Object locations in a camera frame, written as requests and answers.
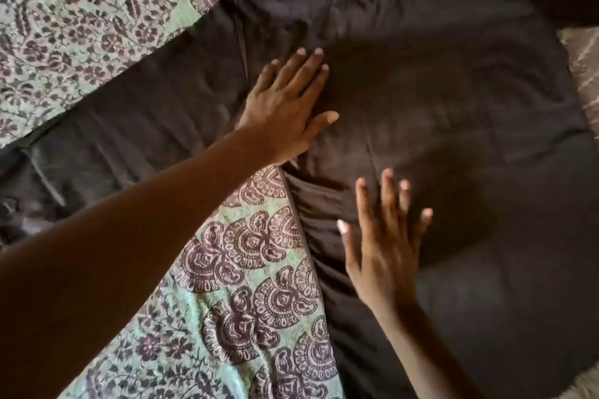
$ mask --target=brown satin fabric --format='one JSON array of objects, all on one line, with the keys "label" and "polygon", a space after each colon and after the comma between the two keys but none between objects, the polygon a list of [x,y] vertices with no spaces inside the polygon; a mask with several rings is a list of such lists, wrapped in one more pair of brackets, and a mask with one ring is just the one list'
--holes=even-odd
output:
[{"label": "brown satin fabric", "polygon": [[[599,19],[552,1],[534,0],[556,25]],[[413,397],[335,228],[355,223],[354,180],[374,191],[386,167],[436,211],[418,287],[442,339],[489,397],[558,393],[599,358],[599,163],[565,52],[527,0],[221,0],[2,151],[3,242],[210,145],[263,64],[300,45],[324,47],[315,110],[341,118],[284,169],[346,395]]]}]

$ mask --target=person's left arm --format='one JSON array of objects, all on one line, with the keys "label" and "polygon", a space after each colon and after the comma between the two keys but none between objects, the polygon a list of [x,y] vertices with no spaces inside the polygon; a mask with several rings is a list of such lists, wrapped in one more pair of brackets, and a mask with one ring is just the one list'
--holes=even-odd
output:
[{"label": "person's left arm", "polygon": [[304,152],[328,66],[305,49],[266,65],[236,131],[206,152],[0,254],[0,387],[56,397],[128,323],[197,228],[252,174]]}]

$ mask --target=forearm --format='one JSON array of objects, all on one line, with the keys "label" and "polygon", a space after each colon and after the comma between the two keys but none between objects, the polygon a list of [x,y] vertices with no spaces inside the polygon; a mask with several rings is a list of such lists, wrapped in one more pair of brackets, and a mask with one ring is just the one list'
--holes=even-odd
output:
[{"label": "forearm", "polygon": [[[208,215],[267,165],[257,136],[236,131],[0,256],[0,289],[23,285],[30,299],[3,298],[0,331],[11,334],[0,347],[5,391],[29,382],[44,386],[36,397],[55,397],[79,374],[139,310]],[[53,372],[58,355],[62,366]]]},{"label": "forearm", "polygon": [[420,307],[380,322],[419,399],[482,398]]}]

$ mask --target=skin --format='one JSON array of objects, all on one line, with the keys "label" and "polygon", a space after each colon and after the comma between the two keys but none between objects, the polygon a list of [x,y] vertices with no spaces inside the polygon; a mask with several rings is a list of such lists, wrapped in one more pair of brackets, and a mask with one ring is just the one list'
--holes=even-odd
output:
[{"label": "skin", "polygon": [[[0,332],[11,335],[0,342],[3,396],[58,396],[129,322],[224,199],[261,168],[306,151],[338,119],[332,111],[310,118],[328,77],[322,62],[321,49],[308,58],[301,48],[284,66],[267,64],[235,132],[0,253]],[[348,274],[421,399],[480,397],[417,305],[417,252],[432,212],[408,231],[409,185],[397,197],[386,174],[384,232],[363,179],[356,183],[361,249],[339,223]]]},{"label": "skin", "polygon": [[418,222],[409,227],[410,183],[402,180],[398,191],[391,169],[382,173],[380,182],[382,227],[374,218],[363,178],[356,181],[361,246],[352,227],[338,221],[346,269],[358,297],[391,342],[419,399],[482,398],[418,305],[419,252],[432,209],[424,209]]}]

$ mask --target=patterned bedsheet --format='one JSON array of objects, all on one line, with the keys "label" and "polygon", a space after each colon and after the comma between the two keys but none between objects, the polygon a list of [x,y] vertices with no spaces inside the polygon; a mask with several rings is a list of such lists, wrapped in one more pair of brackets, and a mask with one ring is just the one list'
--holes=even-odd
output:
[{"label": "patterned bedsheet", "polygon": [[[68,109],[215,1],[0,0],[0,146]],[[599,136],[599,30],[568,31],[564,41]],[[580,391],[567,397],[583,397],[584,384]],[[342,395],[318,286],[279,172],[268,168],[206,221],[62,397]]]}]

